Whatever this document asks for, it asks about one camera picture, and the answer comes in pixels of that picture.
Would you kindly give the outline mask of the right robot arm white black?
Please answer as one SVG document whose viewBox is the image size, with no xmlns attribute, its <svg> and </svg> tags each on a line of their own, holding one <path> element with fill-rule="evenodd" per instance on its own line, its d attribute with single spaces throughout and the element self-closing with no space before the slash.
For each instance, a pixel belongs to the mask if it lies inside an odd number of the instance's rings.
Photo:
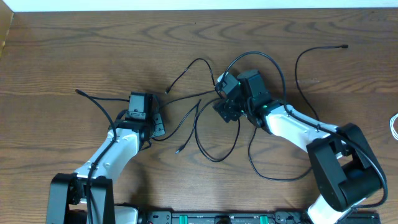
<svg viewBox="0 0 398 224">
<path fill-rule="evenodd" d="M 307 214 L 312 223 L 338 223 L 363 200 L 386 189 L 386 176 L 355 124 L 321 123 L 275 100 L 259 70 L 222 74 L 216 89 L 226 95 L 214 110 L 226 121 L 245 116 L 255 127 L 284 138 L 308 154 L 320 191 Z"/>
</svg>

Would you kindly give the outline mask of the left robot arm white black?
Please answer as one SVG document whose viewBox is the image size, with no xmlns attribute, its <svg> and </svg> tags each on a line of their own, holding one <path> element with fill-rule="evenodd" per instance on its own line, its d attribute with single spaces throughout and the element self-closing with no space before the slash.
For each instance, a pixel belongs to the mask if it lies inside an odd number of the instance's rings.
<svg viewBox="0 0 398 224">
<path fill-rule="evenodd" d="M 146 223 L 144 212 L 114 202 L 113 184 L 145 142 L 165 133 L 158 98 L 134 93 L 129 107 L 111 119 L 104 143 L 71 174 L 50 183 L 47 223 Z"/>
</svg>

